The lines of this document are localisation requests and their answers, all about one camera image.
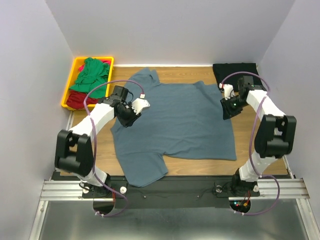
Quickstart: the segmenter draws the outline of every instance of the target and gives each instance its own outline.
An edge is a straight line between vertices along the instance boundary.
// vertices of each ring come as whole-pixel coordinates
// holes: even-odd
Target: gray t-shirt
[[[116,120],[111,128],[116,157],[129,184],[144,187],[168,173],[163,155],[236,160],[232,124],[223,120],[222,94],[216,84],[163,84],[148,68],[130,80],[143,86],[150,107],[131,127]],[[125,87],[134,98],[140,96],[136,84],[128,82]]]

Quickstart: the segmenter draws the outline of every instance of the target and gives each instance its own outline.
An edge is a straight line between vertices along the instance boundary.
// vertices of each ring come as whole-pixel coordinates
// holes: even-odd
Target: red cloth
[[[66,104],[73,109],[83,109],[85,107],[84,100],[85,100],[86,96],[87,96],[87,94],[84,92],[70,90],[70,95],[66,101]],[[96,98],[88,97],[88,99],[86,101],[87,105],[96,104],[96,103],[98,103],[98,99],[96,99]]]
[[[111,61],[109,61],[109,60],[100,60],[100,61],[103,62],[104,64],[109,64],[109,65],[111,64]],[[84,69],[84,67],[85,67],[84,64],[82,66],[80,66],[78,68],[79,72],[81,72]]]

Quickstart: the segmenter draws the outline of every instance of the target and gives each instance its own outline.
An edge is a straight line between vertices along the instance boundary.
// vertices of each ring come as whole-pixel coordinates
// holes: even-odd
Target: clothing pile
[[[108,81],[110,71],[110,61],[99,60],[88,57],[84,60],[84,65],[79,67],[79,75],[75,84],[72,85],[70,95],[66,104],[73,109],[83,109],[84,100],[87,94],[95,87]],[[107,86],[103,86],[94,91],[87,100],[87,104],[96,104],[98,99],[106,95]]]

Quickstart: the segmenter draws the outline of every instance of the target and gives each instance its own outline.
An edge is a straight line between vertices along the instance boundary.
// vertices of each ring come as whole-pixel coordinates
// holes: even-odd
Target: black cloth
[[[245,72],[250,72],[250,73],[259,75],[255,63],[217,63],[217,64],[213,64],[212,67],[213,67],[213,73],[216,78],[216,82],[218,86],[226,76],[233,74],[235,72],[245,71]],[[238,79],[244,75],[246,76],[247,74],[234,75],[228,78],[224,83],[231,84],[233,86],[233,90],[235,92],[238,92],[239,91]],[[253,77],[253,83],[255,85],[262,85],[261,80],[255,76]]]

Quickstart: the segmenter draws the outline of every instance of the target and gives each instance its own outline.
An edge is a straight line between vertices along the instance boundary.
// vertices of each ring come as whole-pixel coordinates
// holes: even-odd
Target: green shirt
[[[108,81],[110,65],[102,61],[88,57],[84,60],[84,68],[75,80],[70,89],[81,93],[89,93],[95,87]],[[90,98],[99,99],[106,96],[107,85],[95,90]]]

